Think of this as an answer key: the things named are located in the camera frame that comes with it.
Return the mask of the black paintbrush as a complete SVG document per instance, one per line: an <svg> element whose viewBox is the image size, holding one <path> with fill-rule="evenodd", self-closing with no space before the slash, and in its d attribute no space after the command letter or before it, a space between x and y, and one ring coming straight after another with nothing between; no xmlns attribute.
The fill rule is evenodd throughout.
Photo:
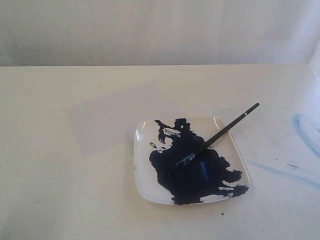
<svg viewBox="0 0 320 240"><path fill-rule="evenodd" d="M228 125L226 125L224 128L222 128L218 133L216 133L214 136L212 136L210 139L208 139L205 143L203 143L200 147L198 147L194 152L191 152L189 155L178 161L174 168L170 170L168 175L173 175L177 172L180 172L182 169L188 167L193 162L196 162L199 158L199 156L204 153L211 145L213 145L215 142L217 142L223 135L228 133L234 126L236 126L240 121L242 121L247 115L249 115L251 112L253 112L256 108L260 106L260 103L256 103L253 106L251 106L249 109L247 109L244 113L242 113L240 116L238 116L236 119L234 119L232 122L230 122Z"/></svg>

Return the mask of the white square plate blue paint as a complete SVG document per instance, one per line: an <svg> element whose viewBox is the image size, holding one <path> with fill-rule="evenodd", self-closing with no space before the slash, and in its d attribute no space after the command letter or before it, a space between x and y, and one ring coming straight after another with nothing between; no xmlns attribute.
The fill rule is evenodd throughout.
<svg viewBox="0 0 320 240"><path fill-rule="evenodd" d="M139 194L164 205L212 203L245 194L250 180L229 133L191 164L175 171L178 161L224 127L216 117L139 123L134 139L134 175Z"/></svg>

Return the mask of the white paper sheet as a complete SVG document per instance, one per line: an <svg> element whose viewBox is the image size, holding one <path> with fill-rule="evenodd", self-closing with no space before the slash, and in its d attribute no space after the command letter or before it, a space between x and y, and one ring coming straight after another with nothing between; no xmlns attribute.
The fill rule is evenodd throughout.
<svg viewBox="0 0 320 240"><path fill-rule="evenodd" d="M132 140L140 122L184 113L158 84L150 82L71 106L66 115L86 158Z"/></svg>

